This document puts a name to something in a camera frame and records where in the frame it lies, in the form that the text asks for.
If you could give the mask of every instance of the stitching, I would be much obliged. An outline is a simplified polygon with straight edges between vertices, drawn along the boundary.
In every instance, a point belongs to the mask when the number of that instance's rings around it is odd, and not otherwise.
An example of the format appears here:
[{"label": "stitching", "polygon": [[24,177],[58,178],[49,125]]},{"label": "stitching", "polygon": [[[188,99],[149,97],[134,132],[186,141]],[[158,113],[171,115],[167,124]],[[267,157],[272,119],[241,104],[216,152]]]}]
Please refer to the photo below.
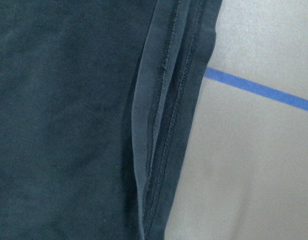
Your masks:
[{"label": "stitching", "polygon": [[178,119],[178,110],[181,106],[181,100],[182,100],[182,96],[183,96],[184,85],[186,83],[189,67],[190,67],[191,60],[192,60],[192,55],[194,53],[194,47],[195,47],[194,44],[197,42],[198,28],[199,28],[199,25],[200,25],[201,20],[202,20],[202,13],[203,13],[204,5],[205,5],[204,2],[201,0],[199,7],[198,7],[196,19],[195,19],[194,33],[193,33],[193,37],[191,39],[191,43],[190,43],[190,46],[189,46],[189,53],[186,57],[184,71],[182,73],[182,77],[181,77],[181,80],[179,82],[178,92],[177,92],[177,95],[176,95],[176,101],[174,103],[174,108],[173,108],[173,111],[172,111],[172,117],[171,117],[169,129],[168,129],[168,133],[167,133],[167,139],[166,139],[165,144],[164,144],[162,161],[161,161],[161,165],[159,167],[159,174],[158,174],[158,178],[157,178],[157,181],[156,181],[156,186],[154,188],[154,192],[155,192],[154,199],[153,199],[151,207],[150,207],[150,215],[149,215],[149,218],[148,218],[149,222],[148,222],[148,224],[146,225],[146,228],[145,228],[145,239],[148,239],[148,237],[149,237],[149,234],[150,234],[150,231],[151,231],[151,228],[152,228],[152,224],[153,224],[153,221],[154,221],[154,217],[155,217],[155,214],[156,214],[159,197],[160,197],[160,193],[161,193],[161,190],[162,190],[162,184],[163,184],[165,173],[166,173],[166,166],[167,166],[167,161],[168,161],[168,157],[169,157],[170,145],[171,145],[171,142],[173,140],[173,134],[174,134],[175,126],[176,126],[177,119]]},{"label": "stitching", "polygon": [[146,183],[145,183],[145,187],[144,187],[144,194],[143,194],[143,199],[142,199],[143,206],[144,206],[144,203],[145,203],[145,200],[146,200],[147,192],[149,190],[148,189],[149,181],[150,181],[151,176],[152,176],[152,166],[153,166],[152,153],[153,153],[153,149],[154,149],[154,139],[153,138],[154,138],[154,128],[155,128],[154,126],[157,123],[158,105],[159,105],[159,102],[160,102],[160,99],[161,99],[162,88],[163,88],[163,83],[164,83],[164,75],[166,73],[167,64],[169,62],[170,49],[171,49],[171,45],[172,45],[173,37],[174,37],[174,33],[175,33],[175,26],[176,26],[176,20],[177,20],[177,17],[178,17],[178,13],[179,13],[180,3],[181,3],[181,0],[178,0],[178,1],[175,2],[174,6],[173,6],[173,12],[171,14],[172,20],[169,23],[169,30],[168,30],[169,32],[171,31],[171,34],[170,34],[169,38],[166,39],[165,47],[164,47],[164,54],[163,54],[165,57],[163,58],[161,67],[159,69],[159,79],[161,79],[161,81],[157,82],[157,85],[156,85],[157,97],[154,99],[153,104],[152,104],[152,110],[151,110],[151,120],[152,121],[149,121],[149,122],[152,122],[151,130],[149,131],[151,133],[151,135],[150,135],[151,142],[149,143],[150,152],[148,152],[147,160],[146,160],[146,169],[148,169],[147,170],[148,171],[148,177],[146,179]]}]

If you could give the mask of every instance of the garment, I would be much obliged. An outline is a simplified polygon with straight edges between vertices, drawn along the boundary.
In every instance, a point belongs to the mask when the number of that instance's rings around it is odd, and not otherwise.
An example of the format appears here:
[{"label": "garment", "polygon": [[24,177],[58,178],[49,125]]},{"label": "garment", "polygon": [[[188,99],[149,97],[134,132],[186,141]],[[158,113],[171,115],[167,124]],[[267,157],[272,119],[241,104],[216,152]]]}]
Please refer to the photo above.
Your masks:
[{"label": "garment", "polygon": [[220,0],[0,0],[0,240],[162,240]]}]

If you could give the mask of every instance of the white surface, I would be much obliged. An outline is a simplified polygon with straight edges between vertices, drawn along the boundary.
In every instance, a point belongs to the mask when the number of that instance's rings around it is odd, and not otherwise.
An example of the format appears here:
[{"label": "white surface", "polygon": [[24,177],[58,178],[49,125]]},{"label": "white surface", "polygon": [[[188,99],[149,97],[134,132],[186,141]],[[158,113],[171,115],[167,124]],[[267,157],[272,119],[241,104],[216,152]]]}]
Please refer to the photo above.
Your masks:
[{"label": "white surface", "polygon": [[[308,99],[308,0],[223,0],[209,66]],[[166,240],[308,240],[308,112],[204,79]]]}]

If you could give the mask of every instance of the fabric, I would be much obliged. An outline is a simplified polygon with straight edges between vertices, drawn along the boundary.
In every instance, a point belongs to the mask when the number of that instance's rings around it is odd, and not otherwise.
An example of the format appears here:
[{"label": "fabric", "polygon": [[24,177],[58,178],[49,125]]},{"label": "fabric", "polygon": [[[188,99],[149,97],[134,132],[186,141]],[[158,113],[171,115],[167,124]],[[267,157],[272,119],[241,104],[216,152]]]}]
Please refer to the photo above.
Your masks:
[{"label": "fabric", "polygon": [[162,240],[220,0],[0,0],[0,240]]}]

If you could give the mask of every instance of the blue tape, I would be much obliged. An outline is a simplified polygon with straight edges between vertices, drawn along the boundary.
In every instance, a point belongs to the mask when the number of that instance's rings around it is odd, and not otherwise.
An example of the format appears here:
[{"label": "blue tape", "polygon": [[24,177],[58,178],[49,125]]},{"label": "blue tape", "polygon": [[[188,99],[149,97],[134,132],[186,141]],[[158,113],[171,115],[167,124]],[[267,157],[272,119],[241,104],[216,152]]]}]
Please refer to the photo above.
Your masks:
[{"label": "blue tape", "polygon": [[308,111],[308,100],[208,67],[204,77]]}]

